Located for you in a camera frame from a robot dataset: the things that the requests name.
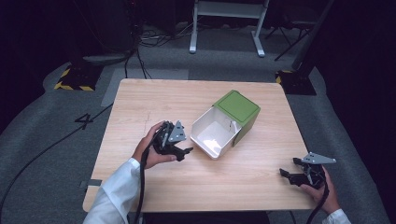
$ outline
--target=metal stand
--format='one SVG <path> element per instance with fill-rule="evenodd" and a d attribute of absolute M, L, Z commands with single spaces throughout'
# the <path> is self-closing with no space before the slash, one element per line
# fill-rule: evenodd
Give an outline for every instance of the metal stand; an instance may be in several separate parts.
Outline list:
<path fill-rule="evenodd" d="M 259 39 L 260 30 L 262 29 L 262 22 L 264 21 L 265 13 L 267 11 L 268 1 L 263 5 L 257 4 L 238 4 L 238 3 L 224 3 L 224 2 L 206 2 L 195 1 L 192 35 L 190 42 L 190 53 L 195 53 L 197 48 L 197 22 L 198 15 L 202 16 L 221 16 L 221 17 L 236 17 L 236 18 L 251 18 L 258 19 L 256 31 L 252 31 L 254 45 L 256 46 L 259 57 L 264 57 L 265 53 L 262 49 L 262 43 Z"/>

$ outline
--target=hand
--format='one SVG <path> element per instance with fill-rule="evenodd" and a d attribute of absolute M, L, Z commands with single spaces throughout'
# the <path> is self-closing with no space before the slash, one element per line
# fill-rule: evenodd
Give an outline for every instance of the hand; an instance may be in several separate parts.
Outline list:
<path fill-rule="evenodd" d="M 143 137 L 142 140 L 140 140 L 139 144 L 137 145 L 136 149 L 134 150 L 134 155 L 132 155 L 132 158 L 134 158 L 138 162 L 141 162 L 143 151 L 149 145 L 149 142 L 153 138 L 154 134 L 161 128 L 162 125 L 163 125 L 163 121 L 157 123 L 156 125 L 154 125 L 150 128 L 150 130 L 148 131 L 148 134 L 145 137 Z M 177 157 L 175 155 L 160 155 L 155 151 L 155 149 L 153 147 L 150 147 L 149 153 L 148 153 L 148 161 L 146 164 L 146 169 L 151 168 L 158 163 L 167 162 L 167 161 L 175 161 L 176 159 L 177 159 Z"/>
<path fill-rule="evenodd" d="M 322 209 L 327 215 L 335 212 L 336 210 L 340 209 L 340 204 L 337 200 L 337 193 L 335 192 L 334 184 L 330 179 L 328 171 L 323 167 L 324 173 L 326 175 L 326 182 L 329 186 L 329 196 L 327 197 L 326 202 L 323 204 Z M 320 189 L 314 189 L 311 186 L 302 184 L 300 188 L 307 194 L 309 194 L 312 198 L 314 198 L 315 203 L 319 203 L 323 193 L 324 193 L 324 186 Z"/>

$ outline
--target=wooden table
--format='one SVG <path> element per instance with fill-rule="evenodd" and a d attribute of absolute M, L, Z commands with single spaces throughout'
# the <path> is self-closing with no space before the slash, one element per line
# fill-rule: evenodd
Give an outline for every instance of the wooden table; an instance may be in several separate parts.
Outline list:
<path fill-rule="evenodd" d="M 218 160 L 189 138 L 192 123 L 230 90 L 240 91 L 262 110 L 252 129 Z M 143 212 L 311 209 L 310 197 L 281 177 L 279 168 L 301 173 L 293 157 L 307 154 L 280 85 L 257 82 L 124 79 L 113 105 L 92 179 L 106 179 L 134 152 L 149 128 L 180 120 L 194 147 L 184 161 L 146 171 Z M 98 187 L 89 186 L 89 211 Z"/>

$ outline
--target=white sleeve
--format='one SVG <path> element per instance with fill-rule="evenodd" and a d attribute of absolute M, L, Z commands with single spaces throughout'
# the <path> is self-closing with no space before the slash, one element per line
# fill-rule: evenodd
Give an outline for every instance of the white sleeve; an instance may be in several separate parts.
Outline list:
<path fill-rule="evenodd" d="M 329 216 L 322 221 L 322 224 L 350 224 L 347 215 L 340 208 L 335 212 L 329 214 Z"/>
<path fill-rule="evenodd" d="M 129 159 L 99 188 L 84 223 L 123 223 L 138 192 L 140 164 Z"/>

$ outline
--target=green box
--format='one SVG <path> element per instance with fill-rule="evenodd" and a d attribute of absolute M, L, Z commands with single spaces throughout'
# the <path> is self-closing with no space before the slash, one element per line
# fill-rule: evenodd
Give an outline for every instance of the green box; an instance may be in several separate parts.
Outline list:
<path fill-rule="evenodd" d="M 239 91 L 232 90 L 192 124 L 191 140 L 212 159 L 218 159 L 252 128 L 260 110 Z"/>

